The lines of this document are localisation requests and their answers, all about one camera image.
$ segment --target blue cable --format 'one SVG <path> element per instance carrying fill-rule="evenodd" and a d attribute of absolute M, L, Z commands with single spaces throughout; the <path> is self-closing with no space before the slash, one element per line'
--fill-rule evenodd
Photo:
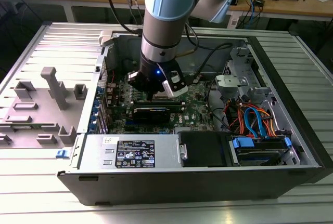
<path fill-rule="evenodd" d="M 253 5 L 253 1 L 252 0 L 249 0 L 251 2 L 251 10 L 252 10 L 252 13 L 251 13 L 251 17 L 250 17 L 250 20 L 249 22 L 246 24 L 245 28 L 249 28 L 249 26 L 252 24 L 252 20 L 253 20 L 253 16 L 254 16 L 254 5 Z"/>
<path fill-rule="evenodd" d="M 245 111 L 245 113 L 244 113 L 245 126 L 254 135 L 255 138 L 258 138 L 258 134 L 251 128 L 251 126 L 248 123 L 248 121 L 249 121 L 248 114 L 249 114 L 250 110 L 254 111 L 255 115 L 257 116 L 258 126 L 259 126 L 259 130 L 260 130 L 261 136 L 267 137 L 266 130 L 265 130 L 264 126 L 262 125 L 261 115 L 260 115 L 259 111 L 257 109 L 255 109 L 255 108 L 253 108 L 253 107 L 247 108 L 246 111 Z"/>

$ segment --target side panel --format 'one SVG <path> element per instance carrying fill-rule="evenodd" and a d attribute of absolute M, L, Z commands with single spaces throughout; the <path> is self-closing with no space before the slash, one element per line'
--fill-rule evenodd
<path fill-rule="evenodd" d="M 84 205 L 122 205 L 275 199 L 315 174 L 316 169 L 86 176 L 59 172 L 58 178 Z"/>
<path fill-rule="evenodd" d="M 323 179 L 324 177 L 328 176 L 333 172 L 332 159 L 325 150 L 321 141 L 316 136 L 316 133 L 312 129 L 311 125 L 306 120 L 304 114 L 302 113 L 301 109 L 295 102 L 287 86 L 285 85 L 284 81 L 281 79 L 280 75 L 274 68 L 272 62 L 270 61 L 269 57 L 267 56 L 266 52 L 260 45 L 257 38 L 250 37 L 249 43 L 251 44 L 255 54 L 257 55 L 260 61 L 260 64 L 258 64 L 259 67 L 261 67 L 261 69 L 265 71 L 266 76 L 273 84 L 277 94 L 281 99 L 281 103 L 288 111 L 291 119 L 293 120 L 297 130 L 300 132 L 301 136 L 303 137 L 312 155 L 314 156 L 318 164 L 325 168 L 325 170 L 323 170 L 320 174 L 318 174 L 315 178 L 313 178 L 311 181 L 308 182 L 317 182 Z"/>

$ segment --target blue clip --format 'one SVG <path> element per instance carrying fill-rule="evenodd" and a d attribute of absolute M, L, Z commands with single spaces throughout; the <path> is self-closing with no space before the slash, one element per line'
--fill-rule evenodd
<path fill-rule="evenodd" d="M 288 148 L 292 147 L 292 143 L 291 143 L 291 140 L 289 137 L 285 137 L 285 142 L 286 142 L 286 145 L 288 146 Z"/>
<path fill-rule="evenodd" d="M 100 105 L 100 102 L 99 102 L 98 100 L 94 100 L 94 103 L 93 103 L 93 105 L 94 105 L 95 107 L 97 107 L 97 106 L 99 106 L 99 105 Z"/>
<path fill-rule="evenodd" d="M 254 142 L 250 137 L 236 137 L 233 140 L 233 145 L 235 149 L 239 147 L 254 147 Z"/>
<path fill-rule="evenodd" d="M 96 107 L 93 107 L 93 108 L 92 108 L 92 112 L 93 112 L 93 113 L 98 113 L 98 109 L 97 109 Z"/>
<path fill-rule="evenodd" d="M 262 125 L 261 115 L 260 115 L 259 111 L 253 107 L 247 108 L 244 113 L 244 122 L 245 122 L 247 129 L 254 135 L 255 138 L 258 138 L 258 134 L 249 125 L 248 114 L 249 114 L 250 110 L 253 110 L 255 112 L 255 115 L 257 116 L 258 126 L 259 126 L 261 136 L 267 137 L 266 130 L 265 130 L 264 126 Z"/>
<path fill-rule="evenodd" d="M 90 121 L 91 121 L 91 122 L 95 121 L 96 119 L 97 119 L 96 116 L 90 116 Z"/>
<path fill-rule="evenodd" d="M 99 93 L 99 94 L 104 93 L 104 89 L 101 88 L 101 87 L 99 87 L 99 86 L 97 86 L 96 91 L 97 91 L 97 93 Z"/>
<path fill-rule="evenodd" d="M 68 159 L 68 151 L 67 150 L 58 150 L 56 159 Z"/>
<path fill-rule="evenodd" d="M 92 124 L 92 123 L 88 124 L 89 129 L 95 129 L 95 127 L 96 127 L 96 124 Z"/>

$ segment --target blue latch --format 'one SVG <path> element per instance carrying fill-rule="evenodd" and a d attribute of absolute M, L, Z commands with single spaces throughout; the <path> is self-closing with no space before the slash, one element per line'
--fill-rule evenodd
<path fill-rule="evenodd" d="M 96 119 L 97 119 L 96 116 L 90 116 L 90 121 L 91 121 L 91 122 L 95 121 Z"/>
<path fill-rule="evenodd" d="M 104 93 L 104 89 L 101 88 L 101 87 L 99 87 L 99 86 L 97 86 L 96 90 L 97 90 L 97 92 L 98 92 L 99 94 L 103 94 L 103 93 Z"/>
<path fill-rule="evenodd" d="M 93 104 L 95 107 L 99 106 L 100 105 L 100 102 L 98 100 L 94 100 L 94 104 Z"/>
<path fill-rule="evenodd" d="M 68 150 L 58 150 L 56 159 L 68 159 L 69 158 L 68 153 L 69 153 Z"/>
<path fill-rule="evenodd" d="M 95 129 L 95 127 L 96 127 L 96 124 L 92 124 L 92 123 L 88 124 L 89 129 Z"/>
<path fill-rule="evenodd" d="M 292 147 L 292 143 L 291 143 L 291 140 L 289 137 L 285 137 L 285 142 L 286 142 L 286 145 L 288 146 L 288 148 Z"/>
<path fill-rule="evenodd" d="M 234 148 L 239 147 L 254 147 L 254 142 L 250 137 L 236 137 L 233 140 Z"/>
<path fill-rule="evenodd" d="M 93 112 L 93 113 L 97 113 L 97 112 L 98 112 L 98 109 L 97 109 L 96 107 L 93 107 L 93 108 L 92 108 L 92 112 Z"/>

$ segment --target table leg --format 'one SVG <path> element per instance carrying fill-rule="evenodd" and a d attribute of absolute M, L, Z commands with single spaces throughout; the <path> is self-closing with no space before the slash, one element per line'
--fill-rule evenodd
<path fill-rule="evenodd" d="M 76 22 L 73 7 L 69 4 L 64 4 L 63 9 L 66 14 L 67 22 Z"/>
<path fill-rule="evenodd" d="M 228 27 L 234 29 L 236 28 L 239 18 L 243 15 L 243 11 L 231 11 L 231 16 L 229 19 Z"/>

